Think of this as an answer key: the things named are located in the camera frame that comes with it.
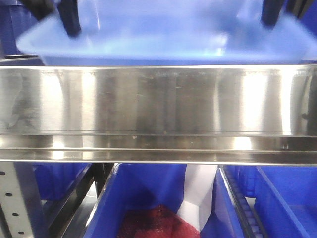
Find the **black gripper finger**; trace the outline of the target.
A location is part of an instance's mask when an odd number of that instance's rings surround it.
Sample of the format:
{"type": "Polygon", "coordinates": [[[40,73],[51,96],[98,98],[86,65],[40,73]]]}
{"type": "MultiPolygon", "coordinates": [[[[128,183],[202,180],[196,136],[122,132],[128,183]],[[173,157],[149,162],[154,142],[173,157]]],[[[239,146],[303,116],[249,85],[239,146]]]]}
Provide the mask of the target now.
{"type": "Polygon", "coordinates": [[[283,4],[284,0],[263,0],[261,23],[264,26],[275,26],[283,4]]]}
{"type": "Polygon", "coordinates": [[[57,5],[64,29],[69,37],[77,37],[81,32],[77,0],[61,0],[57,5]]]}

